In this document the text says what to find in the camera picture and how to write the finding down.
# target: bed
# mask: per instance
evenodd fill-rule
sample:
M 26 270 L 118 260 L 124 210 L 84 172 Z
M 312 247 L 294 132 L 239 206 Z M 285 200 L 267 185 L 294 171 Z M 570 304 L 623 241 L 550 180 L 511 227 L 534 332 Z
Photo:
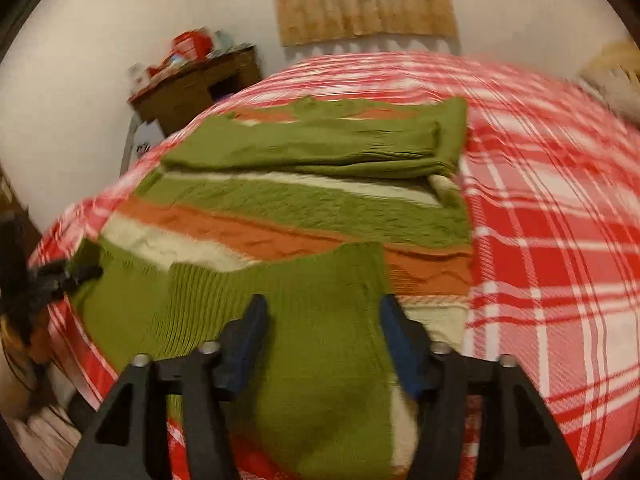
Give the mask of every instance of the bed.
M 640 134 L 567 82 L 430 53 L 304 60 L 205 111 L 116 184 L 69 207 L 33 261 L 71 256 L 83 237 L 97 237 L 162 154 L 207 116 L 306 95 L 394 104 L 466 98 L 458 183 L 474 255 L 463 353 L 514 354 L 583 478 L 603 479 L 640 430 Z M 50 313 L 57 358 L 97 407 L 116 373 L 66 301 Z M 174 473 L 186 480 L 184 439 L 175 426 L 169 433 Z M 245 478 L 286 476 L 259 450 L 242 450 Z M 469 463 L 477 452 L 470 437 Z

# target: green sweater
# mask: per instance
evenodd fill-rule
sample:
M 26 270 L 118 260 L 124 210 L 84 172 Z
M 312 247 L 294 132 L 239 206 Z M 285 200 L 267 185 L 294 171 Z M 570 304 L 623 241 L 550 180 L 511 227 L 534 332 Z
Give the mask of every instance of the green sweater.
M 270 332 L 249 390 L 228 406 L 231 430 L 303 478 L 390 477 L 392 367 L 378 321 L 390 285 L 379 244 L 236 272 L 160 272 L 105 240 L 84 241 L 75 261 L 96 257 L 103 276 L 71 301 L 117 371 L 140 352 L 169 358 L 215 339 L 261 293 Z M 179 397 L 169 412 L 180 419 Z
M 253 126 L 229 116 L 209 116 L 162 163 L 187 171 L 391 179 L 455 173 L 466 136 L 463 98 L 412 107 L 417 113 L 404 120 L 335 120 L 376 104 L 303 98 L 290 105 L 299 121 Z

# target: white stripe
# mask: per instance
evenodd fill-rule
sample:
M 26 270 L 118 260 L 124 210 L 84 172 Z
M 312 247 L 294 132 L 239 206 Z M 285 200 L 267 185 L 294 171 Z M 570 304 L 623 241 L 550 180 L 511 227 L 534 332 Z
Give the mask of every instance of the white stripe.
M 392 467 L 405 468 L 414 457 L 418 444 L 417 406 L 402 390 L 397 380 L 390 384 L 389 408 L 392 433 Z
M 629 441 L 627 444 L 625 444 L 624 446 L 622 446 L 619 450 L 617 450 L 614 453 L 611 453 L 609 456 L 607 456 L 604 460 L 600 460 L 595 466 L 590 467 L 589 469 L 585 469 L 582 472 L 582 478 L 583 480 L 588 480 L 589 478 L 591 478 L 593 475 L 595 475 L 597 472 L 602 471 L 604 468 L 606 468 L 607 466 L 613 464 L 614 462 L 617 462 L 618 459 L 620 457 L 622 457 L 625 453 L 626 450 L 629 448 L 629 446 L 631 446 L 631 441 Z
M 52 310 L 54 315 L 51 316 L 52 323 L 58 335 L 60 336 L 60 340 L 62 342 L 60 344 L 52 343 L 55 345 L 56 357 L 58 358 L 60 365 L 64 368 L 64 372 L 66 376 L 72 381 L 73 386 L 75 386 L 76 390 L 80 392 L 80 394 L 86 399 L 86 401 L 91 405 L 94 410 L 97 410 L 100 407 L 100 403 L 102 402 L 102 397 L 98 392 L 96 386 L 89 380 L 89 376 L 84 371 L 84 368 L 80 364 L 78 357 L 76 356 L 74 349 L 71 343 L 66 338 L 64 332 L 64 326 L 59 318 L 59 313 L 57 309 Z
M 536 320 L 540 323 L 536 327 L 538 333 L 538 371 L 540 374 L 540 380 L 538 389 L 540 390 L 540 396 L 547 398 L 549 396 L 549 348 L 548 341 L 546 340 L 546 325 L 545 317 L 541 314 L 542 309 L 534 309 L 534 315 Z
M 438 308 L 441 306 L 467 308 L 469 305 L 469 298 L 466 296 L 440 296 L 437 294 L 429 294 L 426 296 L 398 296 L 398 301 L 405 309 Z
M 531 137 L 534 138 L 535 140 L 543 140 L 543 134 L 540 133 L 540 131 L 542 131 L 543 133 L 546 133 L 547 135 L 551 135 L 557 142 L 560 142 L 561 139 L 558 139 L 552 132 L 552 129 L 549 127 L 546 128 L 542 128 L 540 129 L 538 127 L 538 125 L 531 123 L 530 121 L 528 121 L 526 118 L 522 117 L 521 118 L 521 122 L 524 123 L 526 122 L 527 124 L 527 131 L 530 133 Z M 563 206 L 563 204 L 566 203 L 576 203 L 576 204 L 581 204 L 585 206 L 585 209 L 587 209 L 587 205 L 584 204 L 584 201 L 581 199 L 583 197 L 590 197 L 590 204 L 588 204 L 589 209 L 593 210 L 595 209 L 597 211 L 598 209 L 598 205 L 593 201 L 593 195 L 589 194 L 586 192 L 586 190 L 581 186 L 580 181 L 575 179 L 574 176 L 567 171 L 564 167 L 560 167 L 560 168 L 553 168 L 552 170 L 549 171 L 544 171 L 542 170 L 543 166 L 540 166 L 538 164 L 535 164 L 533 161 L 530 163 L 531 165 L 531 177 L 532 179 L 534 179 L 536 181 L 536 188 L 538 190 L 540 190 L 541 195 L 548 201 L 550 202 L 553 198 L 560 198 L 560 200 L 558 200 L 558 205 L 556 206 L 556 208 L 554 209 L 556 213 L 561 213 L 561 208 Z M 525 172 L 523 170 L 520 170 L 520 173 L 522 174 L 523 178 L 525 179 L 525 181 L 529 184 L 529 187 L 531 187 L 531 189 L 533 189 L 534 187 L 530 185 L 529 179 L 527 178 L 528 172 Z M 562 229 L 564 232 L 567 231 L 568 226 L 564 225 L 564 228 Z M 563 240 L 560 239 L 560 237 L 558 236 L 558 233 L 556 232 L 556 229 L 553 229 L 554 231 L 554 235 L 556 238 L 556 241 L 558 242 L 558 247 L 561 251 L 561 254 L 564 258 L 564 262 L 565 262 L 565 266 L 567 268 L 567 270 L 569 271 L 570 269 L 573 269 L 572 264 L 569 264 L 569 262 L 567 261 L 566 257 L 565 257 L 565 250 L 564 248 L 566 248 L 567 246 L 576 246 L 577 244 L 575 243 L 570 243 L 567 244 L 565 243 Z M 618 245 L 616 245 L 615 247 L 616 250 L 620 250 L 620 247 Z M 581 273 L 581 267 L 577 267 L 577 271 Z M 580 289 L 579 288 L 573 288 L 574 289 L 574 293 L 576 294 L 575 299 L 577 300 L 577 304 L 578 304 L 578 310 L 580 311 L 580 318 L 582 320 L 582 329 L 583 329 L 583 339 L 586 340 L 586 338 L 591 338 L 593 336 L 593 334 L 591 333 L 591 324 L 586 322 L 587 320 L 584 317 L 584 314 L 586 313 L 586 311 L 584 310 L 585 307 L 590 308 L 592 311 L 595 311 L 596 308 L 593 307 L 593 304 L 589 301 L 583 303 L 582 302 L 582 294 L 580 293 Z M 598 376 L 599 377 L 603 377 L 604 371 L 605 371 L 605 367 L 604 367 L 604 352 L 603 352 L 603 348 L 604 348 L 604 327 L 603 327 L 603 320 L 601 316 L 596 316 L 594 318 L 594 324 L 595 324 L 595 332 L 596 332 L 596 343 L 595 343 L 595 350 L 596 350 L 596 358 L 597 358 L 597 364 L 598 364 Z M 590 367 L 591 367 L 591 361 L 589 359 L 589 357 L 591 356 L 591 353 L 584 353 L 584 365 L 585 365 L 585 370 L 587 373 L 587 377 L 590 376 Z M 586 405 L 590 405 L 590 397 L 593 398 L 594 394 L 595 394 L 595 389 L 591 390 L 590 392 L 587 392 L 586 395 Z M 606 389 L 606 384 L 602 383 L 600 384 L 598 387 L 598 395 L 601 396 L 604 393 L 604 390 Z M 602 417 L 602 414 L 604 414 L 604 409 L 602 409 L 602 412 L 598 412 L 596 411 L 595 413 L 595 419 L 598 420 L 599 418 Z M 582 424 L 583 427 L 586 427 L 588 424 L 591 423 L 591 420 L 593 418 L 593 414 L 592 413 L 585 413 L 583 418 L 582 418 Z M 597 423 L 595 425 L 595 429 L 596 431 L 600 431 L 600 434 L 602 434 L 602 428 L 603 426 L 599 423 Z M 584 453 L 586 450 L 586 432 L 581 432 L 580 434 L 580 442 L 578 443 L 578 449 L 577 449 L 577 453 L 576 453 L 576 459 L 581 462 L 584 459 Z M 592 462 L 593 461 L 593 455 L 594 453 L 596 453 L 596 448 L 594 446 L 591 446 L 590 449 L 590 453 L 588 456 L 588 461 Z
M 169 422 L 166 424 L 166 428 L 178 444 L 180 444 L 181 446 L 185 445 L 184 435 L 182 434 L 180 428 L 177 428 Z
M 239 179 L 279 182 L 281 184 L 302 184 L 304 186 L 322 187 L 325 189 L 338 189 L 351 194 L 373 198 L 395 198 L 429 207 L 440 207 L 440 203 L 436 197 L 421 186 L 417 186 L 415 182 L 409 184 L 404 181 L 398 181 L 397 184 L 391 186 L 389 184 L 380 184 L 373 180 L 363 182 L 312 174 L 281 173 L 279 171 L 270 171 L 268 173 L 181 173 L 178 171 L 167 171 L 164 177 L 174 180 L 226 181 Z
M 91 349 L 91 352 L 95 355 L 95 357 L 98 359 L 98 361 L 100 361 L 100 364 L 102 365 L 102 368 L 104 368 L 104 370 L 113 379 L 117 379 L 118 378 L 118 374 L 113 370 L 113 368 L 111 368 L 111 365 L 108 364 L 108 362 L 105 360 L 104 357 L 102 357 L 100 352 L 98 352 L 98 349 L 95 347 L 94 343 L 88 338 L 87 334 L 84 332 L 84 327 L 80 323 L 80 320 L 75 315 L 72 316 L 72 318 L 73 318 L 74 324 L 76 325 L 76 330 L 78 330 L 78 333 L 81 335 L 81 337 L 84 340 L 84 342 L 86 343 L 86 345 Z
M 601 384 L 600 387 L 601 388 L 606 387 L 606 384 L 604 384 L 603 382 L 603 384 Z M 602 418 L 605 415 L 605 413 L 607 415 L 610 415 L 616 410 L 622 408 L 622 406 L 625 406 L 630 402 L 634 402 L 635 400 L 638 400 L 638 394 L 640 394 L 640 386 L 636 386 L 635 388 L 629 390 L 626 394 L 620 395 L 615 399 L 610 400 L 606 406 L 602 404 L 599 405 L 596 409 L 596 419 Z
M 581 251 L 603 251 L 611 252 L 612 244 L 608 242 L 599 242 L 594 240 L 562 240 L 560 238 L 535 238 L 535 237 L 507 237 L 500 234 L 491 227 L 480 226 L 473 231 L 474 237 L 491 237 L 500 243 L 511 247 L 529 247 L 529 248 L 569 248 Z M 616 244 L 616 248 L 620 251 L 635 253 L 637 247 L 635 244 Z
M 497 321 L 484 326 L 484 359 L 495 361 L 500 355 L 500 323 Z
M 491 205 L 497 207 L 509 207 L 513 209 L 531 209 L 533 211 L 548 211 L 549 208 L 552 210 L 557 209 L 558 207 L 553 205 L 546 204 L 543 198 L 536 197 L 535 194 L 530 193 L 529 199 L 525 200 L 527 194 L 523 191 L 519 190 L 517 192 L 510 192 L 508 196 L 496 196 L 496 193 L 500 193 L 496 191 L 494 188 L 489 188 L 482 184 L 479 184 L 477 181 L 470 180 L 466 183 L 465 195 L 475 196 L 480 195 L 484 200 L 486 200 Z M 588 218 L 592 219 L 593 215 L 591 215 L 584 208 L 563 205 L 562 206 L 562 214 L 564 216 L 574 216 L 576 218 Z
M 422 308 L 405 308 L 401 298 L 398 298 L 398 301 L 407 318 L 417 321 L 425 327 L 434 341 L 444 341 L 458 352 L 462 350 L 465 323 L 468 316 L 466 306 L 438 307 L 427 304 Z
M 632 383 L 633 381 L 636 381 L 637 379 L 638 379 L 638 366 L 633 366 L 630 370 L 623 372 L 619 376 L 613 377 L 612 379 L 608 379 L 608 381 L 603 381 L 603 382 L 607 382 L 609 384 L 609 396 L 612 397 L 616 391 L 625 388 L 628 384 Z M 582 390 L 582 389 L 577 390 L 573 392 L 570 396 L 566 396 L 558 400 L 547 399 L 546 402 L 550 407 L 553 408 L 552 409 L 553 413 L 566 412 L 567 410 L 574 408 L 576 405 L 576 402 L 582 402 L 582 396 L 585 395 L 585 393 L 587 393 L 588 390 L 591 390 L 591 393 L 593 394 L 596 388 L 598 389 L 600 388 L 600 384 L 596 386 L 595 384 L 593 384 L 593 379 L 592 379 L 591 383 L 587 383 L 585 387 L 586 387 L 585 390 Z
M 521 300 L 531 299 L 531 288 L 529 286 L 514 286 L 507 282 L 482 282 L 481 285 L 476 286 L 474 290 L 476 296 L 490 296 L 499 292 L 500 294 L 513 296 Z M 603 301 L 605 298 L 608 298 L 611 302 L 605 304 L 610 309 L 613 309 L 619 308 L 620 306 L 632 306 L 628 299 L 628 294 L 640 292 L 640 282 L 588 283 L 582 286 L 541 286 L 539 290 L 543 298 L 567 298 L 568 300 L 575 300 L 577 297 L 585 296 L 588 299 L 598 298 L 598 301 Z
M 462 448 L 463 456 L 478 456 L 478 450 L 480 449 L 479 442 L 471 442 L 470 444 L 465 444 Z
M 474 322 L 475 320 L 475 310 L 473 310 L 472 308 L 469 309 L 468 314 L 467 314 L 467 318 L 466 318 L 466 325 L 467 327 Z M 465 333 L 464 333 L 464 339 L 462 341 L 462 355 L 468 355 L 468 356 L 473 356 L 474 354 L 474 335 L 475 335 L 476 331 L 473 330 L 472 328 L 465 328 Z
M 196 240 L 181 233 L 143 224 L 114 213 L 102 230 L 112 244 L 130 251 L 161 270 L 174 262 L 203 265 L 219 272 L 244 269 L 257 262 L 215 240 Z
M 500 292 L 503 294 L 507 294 L 507 292 L 504 290 L 501 290 Z M 523 300 L 530 300 L 530 296 L 527 296 L 527 293 L 524 290 L 520 291 L 519 294 L 510 294 L 510 296 L 512 298 L 522 298 Z M 585 322 L 590 322 L 587 311 L 584 308 L 585 304 L 582 300 L 578 300 L 571 295 L 568 295 L 566 297 L 566 300 L 566 304 L 564 305 L 545 307 L 545 319 L 547 322 L 566 322 L 566 318 L 577 320 L 578 316 L 575 312 L 576 305 L 578 306 L 579 319 Z M 594 306 L 595 301 L 591 300 L 594 300 L 594 298 L 586 298 L 588 305 Z M 618 314 L 620 310 L 635 310 L 637 308 L 637 305 L 635 303 L 632 303 L 629 298 L 623 298 L 620 300 L 603 300 L 602 298 L 598 298 L 597 307 L 600 309 L 600 313 L 602 313 L 603 315 L 607 315 L 609 313 Z M 519 313 L 519 307 L 510 305 L 508 303 L 501 303 L 499 304 L 499 310 L 494 311 L 494 316 L 499 317 L 512 315 L 517 317 Z
M 484 167 L 487 164 L 492 163 L 492 164 L 497 164 L 498 166 L 511 166 L 531 176 L 538 174 L 538 175 L 541 175 L 543 178 L 545 177 L 546 178 L 549 178 L 549 177 L 562 178 L 562 173 L 564 172 L 573 177 L 573 174 L 569 170 L 563 169 L 561 171 L 558 169 L 557 166 L 551 163 L 540 162 L 538 160 L 530 160 L 531 159 L 530 156 L 532 153 L 542 153 L 543 155 L 548 156 L 548 150 L 540 148 L 540 146 L 537 146 L 537 145 L 530 145 L 528 148 L 526 148 L 519 144 L 518 144 L 518 149 L 527 153 L 523 153 L 522 156 L 517 158 L 505 158 L 503 150 L 493 149 L 493 150 L 486 150 L 485 152 L 481 152 L 481 153 L 465 153 L 464 156 L 466 156 L 469 163 L 474 167 L 480 167 L 480 166 Z M 592 158 L 593 157 L 585 156 L 585 161 L 591 160 Z M 617 168 L 611 164 L 602 163 L 601 166 L 602 166 L 601 168 L 602 172 L 604 174 L 614 173 L 617 170 Z M 491 182 L 482 182 L 474 174 L 471 175 L 471 179 L 474 181 L 476 186 L 483 187 L 485 189 L 493 189 L 493 190 L 497 189 L 495 186 L 492 186 Z M 526 193 L 528 190 L 531 190 L 531 189 L 534 189 L 534 188 L 510 189 L 509 192 L 510 194 L 512 193 L 521 194 L 521 193 Z M 636 195 L 634 192 L 634 189 L 632 187 L 626 186 L 623 182 L 617 182 L 616 189 L 622 189 L 633 196 Z M 594 193 L 589 193 L 588 196 L 591 199 L 595 198 Z M 563 203 L 562 204 L 563 206 L 579 205 L 578 203 L 575 203 L 575 202 L 571 203 L 571 202 L 568 202 L 567 200 L 563 200 L 561 196 L 555 196 L 553 197 L 553 199 L 558 200 L 558 202 L 560 203 Z

